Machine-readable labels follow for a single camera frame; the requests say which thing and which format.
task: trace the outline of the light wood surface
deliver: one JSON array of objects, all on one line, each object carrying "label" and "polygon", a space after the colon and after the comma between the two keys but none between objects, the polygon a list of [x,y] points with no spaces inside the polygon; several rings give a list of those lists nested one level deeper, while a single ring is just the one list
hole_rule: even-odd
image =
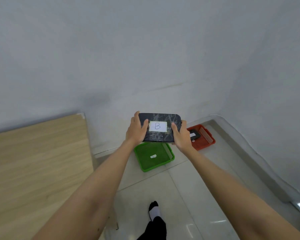
[{"label": "light wood surface", "polygon": [[79,114],[0,133],[0,239],[30,239],[92,171]]}]

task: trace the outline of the person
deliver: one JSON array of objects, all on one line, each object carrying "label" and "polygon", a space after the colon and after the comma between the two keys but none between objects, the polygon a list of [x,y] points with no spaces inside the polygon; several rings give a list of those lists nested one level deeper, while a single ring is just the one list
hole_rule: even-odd
[{"label": "person", "polygon": [[[141,127],[137,111],[121,146],[78,187],[33,239],[98,239],[106,225],[129,155],[144,140],[147,127],[148,120]],[[171,127],[175,145],[198,171],[241,240],[300,240],[296,228],[192,147],[186,121],[182,121],[180,131],[173,123]],[[149,215],[151,220],[139,239],[166,239],[166,226],[157,202],[151,203]]]}]

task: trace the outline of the white label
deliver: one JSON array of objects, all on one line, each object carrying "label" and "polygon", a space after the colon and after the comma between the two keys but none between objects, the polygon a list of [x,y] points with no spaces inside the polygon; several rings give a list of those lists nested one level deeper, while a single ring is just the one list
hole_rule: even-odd
[{"label": "white label", "polygon": [[167,132],[167,122],[150,121],[149,131]]}]

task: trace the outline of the red basket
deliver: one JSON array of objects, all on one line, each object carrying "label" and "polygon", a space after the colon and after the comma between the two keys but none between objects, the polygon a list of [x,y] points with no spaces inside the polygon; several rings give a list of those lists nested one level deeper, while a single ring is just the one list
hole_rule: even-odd
[{"label": "red basket", "polygon": [[212,134],[200,124],[187,128],[187,130],[197,130],[201,135],[194,142],[191,142],[192,146],[197,151],[216,143],[216,140],[212,137]]}]

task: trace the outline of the gray wall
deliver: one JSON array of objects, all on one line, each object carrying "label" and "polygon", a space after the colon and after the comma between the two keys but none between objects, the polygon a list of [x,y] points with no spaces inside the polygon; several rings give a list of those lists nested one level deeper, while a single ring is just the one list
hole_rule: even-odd
[{"label": "gray wall", "polygon": [[300,0],[285,0],[220,111],[300,190]]},{"label": "gray wall", "polygon": [[76,111],[93,152],[130,117],[217,112],[283,0],[0,0],[0,131]]}]

